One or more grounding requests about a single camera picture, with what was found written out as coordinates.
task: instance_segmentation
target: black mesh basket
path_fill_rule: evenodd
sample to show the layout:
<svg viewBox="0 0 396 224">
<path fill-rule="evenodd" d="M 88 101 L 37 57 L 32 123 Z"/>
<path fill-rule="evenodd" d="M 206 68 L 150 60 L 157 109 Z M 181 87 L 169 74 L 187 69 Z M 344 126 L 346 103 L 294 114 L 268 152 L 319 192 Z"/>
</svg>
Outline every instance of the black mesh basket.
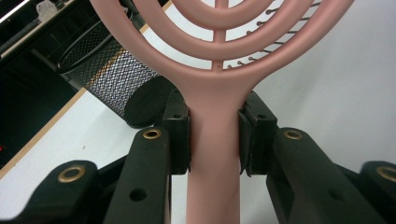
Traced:
<svg viewBox="0 0 396 224">
<path fill-rule="evenodd" d="M 73 78 L 136 128 L 154 122 L 175 88 L 126 51 L 101 21 L 68 48 L 57 72 Z"/>
</svg>

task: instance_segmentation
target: pink hairbrush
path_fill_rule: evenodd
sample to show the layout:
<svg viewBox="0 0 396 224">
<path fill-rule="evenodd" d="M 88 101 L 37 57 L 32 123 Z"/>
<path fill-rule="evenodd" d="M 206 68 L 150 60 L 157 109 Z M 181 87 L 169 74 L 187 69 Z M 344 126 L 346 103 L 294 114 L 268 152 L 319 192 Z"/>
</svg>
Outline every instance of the pink hairbrush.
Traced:
<svg viewBox="0 0 396 224">
<path fill-rule="evenodd" d="M 313 6 L 313 0 L 284 0 L 273 16 L 249 35 L 226 41 L 227 30 L 252 21 L 273 0 L 243 1 L 229 7 L 216 0 L 210 7 L 200 0 L 174 0 L 175 7 L 192 23 L 213 30 L 213 40 L 187 35 L 164 14 L 156 0 L 134 0 L 151 29 L 168 45 L 198 59 L 211 61 L 210 69 L 190 67 L 172 60 L 133 27 L 118 0 L 91 0 L 107 29 L 140 62 L 173 82 L 191 114 L 191 172 L 188 179 L 187 223 L 239 223 L 239 148 L 237 110 L 265 77 L 300 57 L 334 27 L 353 0 L 322 0 L 297 32 L 290 29 Z M 279 44 L 284 34 L 293 34 Z M 280 47 L 265 50 L 274 43 Z M 237 67 L 225 61 L 268 52 Z"/>
</svg>

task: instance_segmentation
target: white table surface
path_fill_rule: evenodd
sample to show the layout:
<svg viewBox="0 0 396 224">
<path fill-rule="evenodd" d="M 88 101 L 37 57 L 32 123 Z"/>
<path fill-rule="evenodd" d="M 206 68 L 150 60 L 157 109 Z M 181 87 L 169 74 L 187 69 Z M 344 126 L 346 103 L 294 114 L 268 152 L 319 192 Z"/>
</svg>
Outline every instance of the white table surface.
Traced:
<svg viewBox="0 0 396 224">
<path fill-rule="evenodd" d="M 279 127 L 306 131 L 334 162 L 355 172 L 365 161 L 396 163 L 395 21 L 395 1 L 356 0 L 315 47 L 258 85 Z M 145 36 L 156 42 L 150 32 Z M 89 160 L 100 168 L 128 152 L 136 130 L 81 93 L 0 179 L 0 218 L 16 216 L 58 164 Z M 173 223 L 184 223 L 185 190 L 186 176 L 174 177 Z M 241 223 L 277 223 L 264 176 L 241 176 Z"/>
</svg>

